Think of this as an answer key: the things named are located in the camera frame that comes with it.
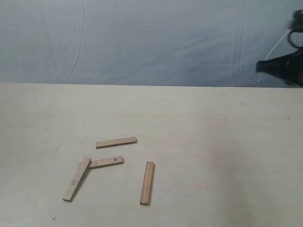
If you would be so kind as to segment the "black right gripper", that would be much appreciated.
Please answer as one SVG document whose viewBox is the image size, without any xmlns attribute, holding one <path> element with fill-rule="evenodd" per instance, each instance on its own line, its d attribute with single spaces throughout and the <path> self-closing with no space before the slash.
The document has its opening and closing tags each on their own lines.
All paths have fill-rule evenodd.
<svg viewBox="0 0 303 227">
<path fill-rule="evenodd" d="M 295 51 L 288 56 L 270 60 L 258 61 L 256 73 L 266 73 L 279 79 L 285 79 L 288 84 L 303 86 L 303 52 Z"/>
</svg>

